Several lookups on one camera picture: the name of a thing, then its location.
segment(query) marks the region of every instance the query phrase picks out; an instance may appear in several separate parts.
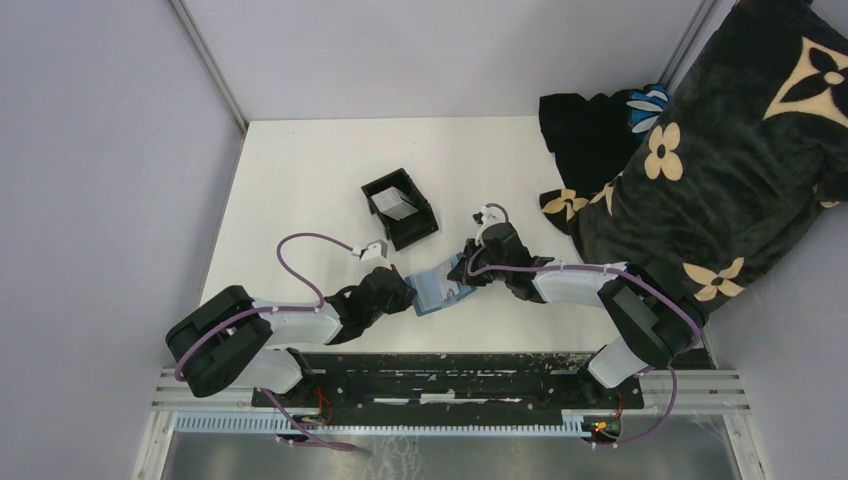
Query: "metal floor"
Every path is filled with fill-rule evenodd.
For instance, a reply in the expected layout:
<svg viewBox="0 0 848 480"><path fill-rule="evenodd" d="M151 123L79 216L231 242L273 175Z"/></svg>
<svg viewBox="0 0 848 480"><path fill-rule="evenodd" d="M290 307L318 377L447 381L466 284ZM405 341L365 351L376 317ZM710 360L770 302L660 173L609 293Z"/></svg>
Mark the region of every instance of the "metal floor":
<svg viewBox="0 0 848 480"><path fill-rule="evenodd" d="M656 421L624 419L624 438ZM721 417L672 417L644 443L598 449L575 438L338 436L362 451L290 448L267 435L176 433L174 480L739 479Z"/></svg>

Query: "folded cloth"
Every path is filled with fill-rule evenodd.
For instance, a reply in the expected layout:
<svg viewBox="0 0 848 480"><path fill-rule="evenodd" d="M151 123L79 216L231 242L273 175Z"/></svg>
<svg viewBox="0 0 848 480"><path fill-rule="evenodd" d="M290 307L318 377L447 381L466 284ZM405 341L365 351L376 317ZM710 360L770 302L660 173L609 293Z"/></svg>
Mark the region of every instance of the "folded cloth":
<svg viewBox="0 0 848 480"><path fill-rule="evenodd" d="M627 165L668 101L661 85L591 100L576 93L540 98L539 126L566 187L582 197L604 188Z"/></svg>
<svg viewBox="0 0 848 480"><path fill-rule="evenodd" d="M583 261L650 259L712 312L844 208L846 180L848 38L803 0L740 0L621 175L540 207Z"/></svg>

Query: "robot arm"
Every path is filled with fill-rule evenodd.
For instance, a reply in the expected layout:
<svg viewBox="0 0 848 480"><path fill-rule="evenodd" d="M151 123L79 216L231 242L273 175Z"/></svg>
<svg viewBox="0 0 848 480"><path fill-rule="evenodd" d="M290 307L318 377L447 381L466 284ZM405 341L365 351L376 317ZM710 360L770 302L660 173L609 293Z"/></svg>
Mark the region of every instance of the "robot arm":
<svg viewBox="0 0 848 480"><path fill-rule="evenodd" d="M564 265L531 256L512 224L493 217L488 208L475 215L480 230L466 241L463 258L448 278L474 286L503 281L522 300L606 309L621 337L581 369L603 388L615 388L647 369L665 368L700 336L706 312L674 274L655 262ZM698 335L669 301L694 322Z"/></svg>
<svg viewBox="0 0 848 480"><path fill-rule="evenodd" d="M369 268L359 285L324 298L322 305L282 304L250 297L230 286L168 332L168 349L179 360L201 337L241 312L254 312L209 338L182 369L196 397L230 385L267 388L279 394L308 390L312 371L297 350L275 345L335 345L353 340L383 314L412 305L415 289L386 261L387 245L377 241L359 254Z"/></svg>

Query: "black mounting plate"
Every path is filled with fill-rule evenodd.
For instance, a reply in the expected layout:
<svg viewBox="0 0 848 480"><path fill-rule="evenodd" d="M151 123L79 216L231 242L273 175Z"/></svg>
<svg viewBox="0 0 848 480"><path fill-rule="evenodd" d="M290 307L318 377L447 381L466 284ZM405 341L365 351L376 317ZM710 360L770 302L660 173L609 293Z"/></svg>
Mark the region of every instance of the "black mounting plate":
<svg viewBox="0 0 848 480"><path fill-rule="evenodd" d="M332 403L333 425L562 425L562 409L609 411L619 403L616 395L591 405L580 393L576 373L590 353L303 356L316 374L309 388ZM644 407L637 379L617 392L625 409ZM468 402L440 401L445 394ZM311 392L278 398L286 407L318 406ZM258 390L252 405L272 407Z"/></svg>

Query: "red wire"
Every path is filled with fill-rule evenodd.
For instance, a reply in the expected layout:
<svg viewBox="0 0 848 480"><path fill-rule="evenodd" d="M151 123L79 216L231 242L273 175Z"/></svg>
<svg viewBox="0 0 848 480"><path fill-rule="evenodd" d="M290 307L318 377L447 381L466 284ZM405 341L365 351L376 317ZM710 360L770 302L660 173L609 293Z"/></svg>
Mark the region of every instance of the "red wire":
<svg viewBox="0 0 848 480"><path fill-rule="evenodd" d="M321 389L316 389L315 393L318 395L318 416L321 417L324 403L327 404L327 407L330 409L330 413L327 415L327 420L324 422L324 425L329 425L333 420L333 405L330 403L330 400L324 396L324 392Z"/></svg>
<svg viewBox="0 0 848 480"><path fill-rule="evenodd" d="M613 420L620 417L622 410L624 410L624 398L622 398L621 392L616 393L618 393L618 410L615 411L615 416L612 417Z"/></svg>

